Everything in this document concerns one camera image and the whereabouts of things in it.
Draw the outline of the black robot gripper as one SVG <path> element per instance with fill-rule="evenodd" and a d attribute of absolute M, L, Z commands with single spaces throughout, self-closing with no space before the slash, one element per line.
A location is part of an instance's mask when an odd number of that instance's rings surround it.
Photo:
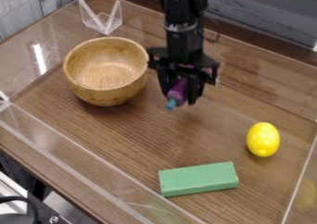
<path fill-rule="evenodd" d="M 211 85 L 218 83 L 218 69 L 221 63 L 204 53 L 194 53 L 188 59 L 174 59 L 168 57 L 166 47 L 148 47 L 146 51 L 148 54 L 148 67 L 158 72 L 158 83 L 163 95 L 167 95 L 175 84 L 176 74 L 171 69 L 176 66 L 192 65 L 198 68 L 211 67 L 213 78 L 207 83 Z M 203 89 L 203 80 L 198 75 L 191 75 L 187 78 L 187 100 L 190 106 L 195 104 L 198 97 L 202 95 Z"/>

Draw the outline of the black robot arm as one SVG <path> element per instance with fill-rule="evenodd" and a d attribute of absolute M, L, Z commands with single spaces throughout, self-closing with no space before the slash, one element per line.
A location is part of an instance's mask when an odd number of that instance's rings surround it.
<path fill-rule="evenodd" d="M 148 47 L 148 67 L 158 73 L 167 109 L 195 104 L 204 85 L 218 81 L 219 62 L 203 50 L 203 13 L 209 0 L 159 0 L 166 47 Z"/>

